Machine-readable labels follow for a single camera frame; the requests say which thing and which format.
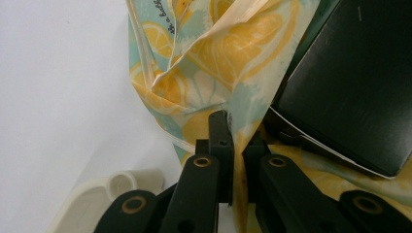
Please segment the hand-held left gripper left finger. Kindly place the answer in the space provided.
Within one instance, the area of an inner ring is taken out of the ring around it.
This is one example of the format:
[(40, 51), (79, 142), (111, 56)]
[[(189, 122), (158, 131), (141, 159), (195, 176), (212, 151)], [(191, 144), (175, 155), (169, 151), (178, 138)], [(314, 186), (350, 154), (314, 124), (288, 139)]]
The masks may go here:
[(206, 153), (217, 158), (220, 163), (218, 200), (231, 206), (234, 145), (225, 110), (213, 112), (208, 116), (208, 136), (208, 139), (196, 141), (195, 153)]

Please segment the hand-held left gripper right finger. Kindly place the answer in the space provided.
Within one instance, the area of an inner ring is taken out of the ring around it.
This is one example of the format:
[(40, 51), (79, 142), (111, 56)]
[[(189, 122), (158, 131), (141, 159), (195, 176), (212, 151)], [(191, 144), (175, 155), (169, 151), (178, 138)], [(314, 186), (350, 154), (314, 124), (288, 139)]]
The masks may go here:
[(260, 161), (269, 153), (270, 150), (259, 131), (255, 133), (242, 153), (247, 176), (249, 203), (256, 203), (258, 199)]

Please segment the lemon print fabric bag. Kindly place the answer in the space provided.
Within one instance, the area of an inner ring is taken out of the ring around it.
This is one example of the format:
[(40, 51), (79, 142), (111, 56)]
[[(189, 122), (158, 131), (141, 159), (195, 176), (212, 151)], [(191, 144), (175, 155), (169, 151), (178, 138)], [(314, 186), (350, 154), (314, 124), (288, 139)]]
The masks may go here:
[[(132, 84), (184, 172), (161, 229), (217, 228), (220, 163), (195, 153), (227, 112), (239, 233), (412, 233), (412, 166), (387, 179), (271, 133), (264, 119), (321, 0), (126, 0)], [(243, 151), (259, 131), (256, 203)]]

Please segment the black box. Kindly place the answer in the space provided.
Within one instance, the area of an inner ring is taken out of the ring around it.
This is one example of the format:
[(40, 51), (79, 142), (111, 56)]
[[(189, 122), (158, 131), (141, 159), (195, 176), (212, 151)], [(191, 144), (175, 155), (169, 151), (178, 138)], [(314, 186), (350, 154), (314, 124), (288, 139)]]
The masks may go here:
[(264, 123), (396, 177), (412, 155), (412, 0), (321, 0)]

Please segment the white plastic tray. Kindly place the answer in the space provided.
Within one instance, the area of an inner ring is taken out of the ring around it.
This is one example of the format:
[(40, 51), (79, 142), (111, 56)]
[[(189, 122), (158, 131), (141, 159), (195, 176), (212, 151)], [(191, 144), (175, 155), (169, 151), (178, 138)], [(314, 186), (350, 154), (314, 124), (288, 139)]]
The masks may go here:
[(74, 188), (52, 220), (47, 233), (92, 233), (116, 198), (131, 190), (159, 194), (164, 176), (156, 168), (118, 171)]

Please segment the white table mat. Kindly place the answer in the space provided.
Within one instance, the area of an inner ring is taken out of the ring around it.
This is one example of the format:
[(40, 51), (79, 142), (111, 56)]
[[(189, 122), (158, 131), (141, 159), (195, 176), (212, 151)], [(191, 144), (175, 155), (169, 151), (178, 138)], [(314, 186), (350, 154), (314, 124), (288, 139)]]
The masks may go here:
[(181, 165), (131, 85), (125, 0), (0, 0), (0, 233), (47, 233), (79, 184)]

